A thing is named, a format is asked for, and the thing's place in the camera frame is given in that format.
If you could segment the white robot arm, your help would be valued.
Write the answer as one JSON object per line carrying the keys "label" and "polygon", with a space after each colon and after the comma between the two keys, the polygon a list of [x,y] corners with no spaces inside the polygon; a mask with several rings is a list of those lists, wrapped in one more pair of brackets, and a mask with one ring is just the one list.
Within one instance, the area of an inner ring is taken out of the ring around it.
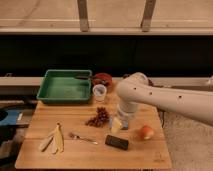
{"label": "white robot arm", "polygon": [[146,75],[136,72],[117,83],[116,94],[121,121],[129,122],[144,103],[213,126],[213,92],[154,87]]}

